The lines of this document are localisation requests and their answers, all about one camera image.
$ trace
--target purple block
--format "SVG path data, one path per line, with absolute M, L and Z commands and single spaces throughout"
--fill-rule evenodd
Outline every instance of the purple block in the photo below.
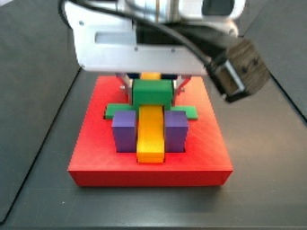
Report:
M 112 136 L 117 153 L 136 152 L 136 112 L 116 111 L 112 117 Z
M 164 137 L 165 152 L 184 152 L 184 144 L 187 139 L 188 120 L 184 111 L 164 112 Z

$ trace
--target stacked blocks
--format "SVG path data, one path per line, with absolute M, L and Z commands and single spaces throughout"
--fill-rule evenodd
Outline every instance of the stacked blocks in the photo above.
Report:
M 184 111 L 187 119 L 197 119 L 196 107 L 188 105 L 179 105 L 171 107 L 171 111 Z
M 165 152 L 183 153 L 188 131 L 188 120 L 184 111 L 165 111 Z
M 164 110 L 169 110 L 172 101 L 172 81 L 136 79 L 133 81 L 132 95 L 132 104 L 136 111 L 140 105 L 161 105 L 164 106 Z
M 164 162 L 164 127 L 160 105 L 139 107 L 136 157 L 140 163 Z
M 129 104 L 108 104 L 104 112 L 104 118 L 112 119 L 116 111 L 132 111 L 133 107 Z
M 136 152 L 136 112 L 116 111 L 112 118 L 112 135 L 117 153 Z

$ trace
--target black table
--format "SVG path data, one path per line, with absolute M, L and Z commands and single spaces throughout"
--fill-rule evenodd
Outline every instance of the black table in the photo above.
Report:
M 96 76 L 76 79 L 5 227 L 307 226 L 307 129 L 272 81 L 227 104 L 205 80 L 235 168 L 224 186 L 78 188 L 65 169 Z

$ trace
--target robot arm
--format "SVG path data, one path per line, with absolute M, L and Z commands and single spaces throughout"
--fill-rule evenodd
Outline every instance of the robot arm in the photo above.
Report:
M 208 74 L 228 102 L 264 85 L 265 64 L 251 41 L 235 37 L 237 28 L 229 21 L 240 15 L 244 1 L 72 2 L 65 1 L 65 15 L 85 70 Z M 217 2 L 229 4 L 220 14 Z

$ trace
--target black cable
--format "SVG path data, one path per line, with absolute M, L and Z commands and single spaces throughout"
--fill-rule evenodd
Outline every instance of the black cable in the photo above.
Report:
M 61 16 L 65 24 L 68 24 L 68 21 L 65 19 L 64 13 L 62 13 L 62 6 L 64 6 L 65 1 L 73 2 L 74 4 L 83 6 L 84 8 L 87 8 L 91 11 L 112 14 L 112 15 L 116 15 L 116 16 L 123 17 L 125 19 L 133 20 L 133 21 L 141 23 L 143 25 L 148 26 L 153 30 L 163 32 L 165 35 L 172 37 L 180 44 L 183 44 L 189 49 L 189 51 L 195 54 L 195 56 L 201 61 L 201 63 L 204 63 L 205 68 L 211 67 L 209 62 L 207 61 L 207 55 L 204 54 L 201 49 L 177 31 L 172 30 L 169 27 L 167 27 L 163 24 L 157 24 L 157 23 L 153 23 L 151 21 L 144 20 L 143 18 L 140 18 L 140 17 L 137 17 L 129 13 L 117 12 L 117 11 L 109 10 L 107 8 L 95 7 L 92 5 L 88 5 L 85 0 L 74 0 L 74 1 L 60 0 L 58 5 L 61 7 L 58 7 L 58 12 L 60 12 L 60 16 Z

